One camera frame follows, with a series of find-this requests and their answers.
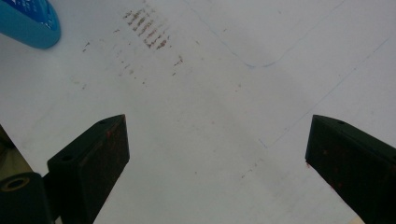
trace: dark marks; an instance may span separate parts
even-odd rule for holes
[[[163,40],[163,42],[161,42],[161,44],[157,47],[157,49],[163,48],[166,44],[166,40]]]
[[[178,55],[178,61],[177,63],[174,64],[174,66],[180,65],[183,63],[183,58],[181,57],[181,55]]]
[[[267,149],[268,148],[268,146],[267,145],[265,145],[264,144],[264,142],[259,138],[259,141],[260,141],[260,143],[262,144],[262,146],[265,148],[265,149]]]
[[[88,42],[85,44],[84,49],[82,50],[82,52],[87,51],[87,47],[88,47],[90,44],[91,44],[90,41],[88,41]]]
[[[162,49],[170,40],[166,34],[166,18],[158,14],[148,3],[137,11],[130,10],[122,17],[150,49]]]
[[[139,36],[141,36],[143,33],[146,32],[146,30],[150,27],[150,25],[154,22],[154,20],[149,21],[146,23],[146,25],[143,27],[142,31],[139,33]]]
[[[247,171],[245,171],[245,172],[242,173],[241,178],[242,178],[242,179],[245,178],[245,176],[246,176],[248,173],[253,173],[253,170],[254,170],[255,168],[257,168],[258,165],[259,165],[261,162],[264,162],[264,160],[263,160],[262,158],[259,158],[257,161],[255,161],[254,164],[251,165]]]

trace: black plastic piece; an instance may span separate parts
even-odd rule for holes
[[[53,223],[41,175],[24,173],[0,182],[0,223]]]
[[[396,223],[396,149],[314,115],[305,159],[366,224]]]
[[[97,122],[51,158],[46,183],[57,189],[63,223],[93,223],[129,159],[123,115]]]

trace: white surface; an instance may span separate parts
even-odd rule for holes
[[[348,223],[305,165],[312,114],[396,146],[395,1],[51,2],[54,48],[0,36],[0,122],[43,175],[126,114],[132,160],[96,223]]]

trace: blue object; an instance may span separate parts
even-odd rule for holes
[[[0,33],[47,49],[58,42],[61,27],[47,0],[0,0]]]

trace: scratch mark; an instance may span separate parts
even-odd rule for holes
[[[269,67],[272,66],[280,61],[283,60],[283,58],[285,58],[285,56],[290,53],[292,50],[294,50],[297,46],[299,46],[300,42],[304,39],[306,39],[309,34],[311,34],[311,32],[313,30],[315,30],[318,26],[320,26],[324,21],[326,21],[333,13],[334,11],[339,8],[341,5],[343,5],[345,3],[346,0],[342,1],[341,3],[339,3],[337,6],[335,6],[334,8],[332,8],[332,10],[330,10],[330,12],[325,15],[324,17],[322,17],[314,26],[312,26],[302,37],[300,37],[291,47],[289,47],[288,49],[286,49],[285,52],[282,53],[282,55],[276,59],[275,61],[271,62],[271,63],[267,63],[265,65],[263,65],[262,67]]]
[[[190,4],[190,2],[189,2],[188,0],[183,0],[183,1],[190,7],[190,10],[198,17],[198,19],[199,19],[203,24],[205,24],[205,25],[208,27],[209,31],[218,39],[218,41],[219,41],[228,51],[231,52],[232,55],[234,55],[234,56],[235,56],[241,63],[243,63],[248,69],[255,69],[255,68],[257,68],[257,67],[264,67],[264,68],[266,68],[266,67],[272,66],[272,65],[274,65],[274,64],[276,64],[276,63],[282,61],[283,58],[284,58],[289,52],[291,52],[293,49],[295,49],[295,48],[300,44],[300,42],[301,42],[303,39],[305,39],[313,30],[315,30],[321,23],[323,23],[324,21],[326,21],[326,20],[334,13],[334,11],[335,11],[337,8],[339,8],[341,5],[343,5],[343,4],[345,3],[346,0],[343,0],[340,4],[338,4],[337,6],[335,6],[334,8],[332,8],[332,10],[331,10],[326,16],[322,17],[312,28],[310,28],[310,29],[304,34],[303,37],[299,38],[290,48],[286,49],[286,51],[283,52],[283,54],[282,54],[278,59],[276,59],[275,61],[270,62],[270,63],[265,63],[265,64],[262,65],[262,66],[256,66],[256,65],[253,65],[253,64],[250,64],[250,63],[245,62],[235,51],[233,51],[233,50],[231,49],[231,47],[230,47],[225,41],[223,41],[223,40],[221,39],[221,37],[219,36],[219,34],[217,33],[217,31],[215,31],[215,30],[212,28],[212,26],[211,26],[208,22],[206,22],[206,21],[203,19],[203,17],[201,16],[201,14],[191,6],[191,4]]]
[[[117,52],[117,58],[120,56],[121,53],[122,53],[122,49],[120,49],[120,50]]]
[[[148,34],[148,37],[146,37],[145,41],[147,41],[150,37],[152,37],[156,32],[157,32],[157,29],[154,29],[153,31],[151,31],[151,33]]]
[[[150,25],[154,22],[154,20],[149,21],[148,23],[146,23],[146,25],[143,27],[142,31],[140,32],[140,34],[138,36],[141,36],[143,33],[146,32],[146,30],[150,27]]]
[[[149,47],[149,48],[151,48],[151,46],[152,45],[154,45],[156,42],[157,42],[157,40],[158,39],[160,39],[162,37],[162,35],[159,35],[156,39],[154,39],[150,44],[147,44],[147,46]]]
[[[166,44],[166,40],[161,42],[161,44],[157,47],[157,49],[163,48],[163,46],[165,46],[165,44]]]
[[[178,62],[174,64],[174,66],[179,65],[183,63],[183,58],[181,57],[181,55],[178,55]]]
[[[142,19],[140,19],[140,21],[137,23],[136,27],[134,27],[134,31],[137,30],[137,28],[139,28],[139,26],[145,21],[146,17],[143,17]]]
[[[131,16],[132,15],[132,10],[131,11],[129,11],[129,12],[127,12],[127,13],[125,13],[125,16],[124,17],[122,17],[123,19],[127,19],[129,16]]]
[[[376,48],[376,49],[373,51],[373,53],[375,53],[377,50],[381,49],[382,46],[388,42],[389,39],[390,39],[390,37],[388,37],[384,42],[382,42],[382,43],[378,46],[378,48]]]
[[[262,145],[263,145],[265,148],[268,148],[260,138],[259,138],[259,141],[262,143]]]
[[[132,19],[130,20],[130,21],[128,21],[128,25],[129,26],[131,26],[132,25],[132,23],[134,23],[134,21],[135,20],[137,20],[137,18],[139,18],[139,16],[140,16],[140,14],[142,13],[142,12],[146,12],[145,11],[145,9],[140,9],[140,10],[138,10],[135,14],[134,14],[134,16],[132,17]],[[123,18],[124,19],[127,19],[129,16],[131,16],[132,15],[132,11],[131,11],[131,14],[129,14],[128,16],[124,16]]]
[[[311,114],[311,112],[318,106],[320,105],[329,95],[331,95],[335,90],[338,89],[339,86],[347,79],[349,78],[354,72],[358,70],[359,67],[361,67],[368,59],[370,59],[379,49],[381,49],[390,39],[388,37],[386,40],[381,42],[371,53],[369,53],[361,62],[359,62],[349,73],[347,73],[329,92],[327,92],[318,102],[316,102],[306,113],[304,113],[299,119],[297,119],[285,132],[283,132],[272,144],[275,145],[280,139],[282,139],[294,126],[296,126],[302,119],[304,119],[308,114]]]

